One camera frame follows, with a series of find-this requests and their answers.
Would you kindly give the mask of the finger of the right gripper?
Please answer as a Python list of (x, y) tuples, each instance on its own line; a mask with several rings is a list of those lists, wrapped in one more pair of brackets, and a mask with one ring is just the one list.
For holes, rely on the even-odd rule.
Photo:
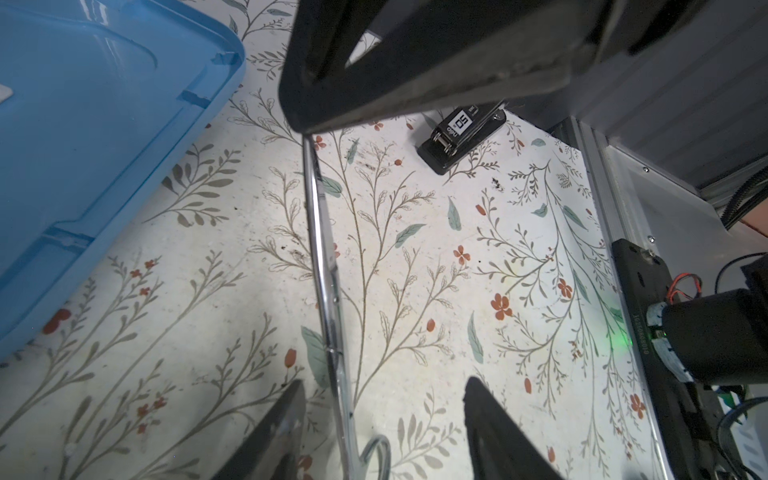
[(279, 84), (302, 134), (422, 110), (525, 97), (590, 66), (601, 1), (431, 1), (352, 57), (380, 1), (299, 4)]

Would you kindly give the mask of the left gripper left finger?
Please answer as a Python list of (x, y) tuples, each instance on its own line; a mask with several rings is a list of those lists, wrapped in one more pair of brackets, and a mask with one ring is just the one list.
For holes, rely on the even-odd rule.
[(303, 382), (294, 380), (213, 479), (296, 479), (305, 412)]

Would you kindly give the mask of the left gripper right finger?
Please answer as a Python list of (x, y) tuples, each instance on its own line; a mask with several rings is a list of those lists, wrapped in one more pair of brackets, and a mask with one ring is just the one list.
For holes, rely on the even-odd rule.
[(468, 379), (463, 401), (475, 479), (561, 479), (479, 378)]

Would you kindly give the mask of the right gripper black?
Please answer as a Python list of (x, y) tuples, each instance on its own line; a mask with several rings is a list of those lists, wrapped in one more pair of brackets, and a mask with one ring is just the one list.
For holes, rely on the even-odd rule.
[(708, 4), (702, 0), (604, 1), (586, 37), (567, 57), (569, 66), (595, 66), (637, 55), (680, 30)]

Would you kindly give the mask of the metal scissors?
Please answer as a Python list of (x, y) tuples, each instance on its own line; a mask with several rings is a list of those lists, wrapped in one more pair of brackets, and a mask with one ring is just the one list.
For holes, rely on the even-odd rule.
[(332, 227), (319, 160), (311, 136), (302, 137), (302, 163), (314, 282), (318, 297), (323, 352), (334, 401), (334, 423), (345, 479), (364, 479), (372, 460), (378, 461), (379, 479), (391, 473), (391, 447), (384, 435), (373, 436), (358, 448), (351, 383), (347, 374), (344, 323), (338, 266)]

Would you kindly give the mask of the blue plastic bin lid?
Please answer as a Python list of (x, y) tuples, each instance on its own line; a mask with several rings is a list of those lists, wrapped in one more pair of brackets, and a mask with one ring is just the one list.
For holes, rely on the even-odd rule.
[(33, 339), (221, 111), (241, 40), (180, 1), (1, 5), (1, 353)]

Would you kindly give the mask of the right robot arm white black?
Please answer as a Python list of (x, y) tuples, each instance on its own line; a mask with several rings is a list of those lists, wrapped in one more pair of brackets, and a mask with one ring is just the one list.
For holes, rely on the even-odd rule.
[[(559, 89), (619, 53), (682, 27), (698, 1), (429, 1), (369, 53), (352, 52), (385, 5), (303, 1), (279, 86), (290, 127), (309, 135), (450, 107), (421, 147), (437, 173), (490, 133), (508, 99)], [(679, 381), (767, 379), (767, 262), (743, 289), (641, 309), (639, 335)]]

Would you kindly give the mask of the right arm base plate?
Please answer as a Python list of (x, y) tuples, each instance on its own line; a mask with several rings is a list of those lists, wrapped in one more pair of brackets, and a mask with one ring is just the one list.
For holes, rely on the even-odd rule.
[(660, 258), (619, 239), (611, 254), (620, 283), (625, 318), (645, 379), (670, 477), (714, 479), (720, 456), (714, 429), (723, 416), (717, 395), (695, 383), (681, 383), (652, 345), (646, 313), (665, 299), (672, 278)]

